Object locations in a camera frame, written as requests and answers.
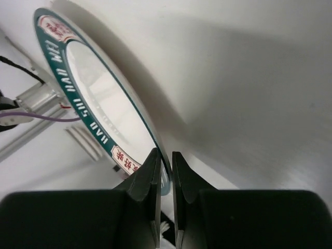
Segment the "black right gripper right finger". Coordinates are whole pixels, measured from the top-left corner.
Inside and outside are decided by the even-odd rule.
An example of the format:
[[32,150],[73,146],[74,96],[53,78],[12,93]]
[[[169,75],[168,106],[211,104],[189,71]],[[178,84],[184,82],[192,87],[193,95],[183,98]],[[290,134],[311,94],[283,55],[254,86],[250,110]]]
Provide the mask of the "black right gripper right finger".
[[176,246],[220,246],[219,191],[172,152]]

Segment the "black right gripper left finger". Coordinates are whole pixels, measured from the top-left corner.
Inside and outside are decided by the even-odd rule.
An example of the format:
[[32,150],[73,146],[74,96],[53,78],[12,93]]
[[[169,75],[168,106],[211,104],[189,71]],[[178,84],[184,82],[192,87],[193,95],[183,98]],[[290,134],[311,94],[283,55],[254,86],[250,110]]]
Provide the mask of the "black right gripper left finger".
[[153,148],[143,165],[114,188],[124,194],[114,246],[159,246],[161,154]]

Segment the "green rim plate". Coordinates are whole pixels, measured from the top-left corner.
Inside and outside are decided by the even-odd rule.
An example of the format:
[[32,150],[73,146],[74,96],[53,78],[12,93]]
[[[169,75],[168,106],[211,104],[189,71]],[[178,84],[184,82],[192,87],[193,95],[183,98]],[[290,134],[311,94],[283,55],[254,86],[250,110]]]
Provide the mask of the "green rim plate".
[[160,136],[134,89],[107,54],[67,17],[34,12],[44,57],[64,95],[94,140],[127,174],[152,149],[161,154],[161,193],[171,191],[171,166]]

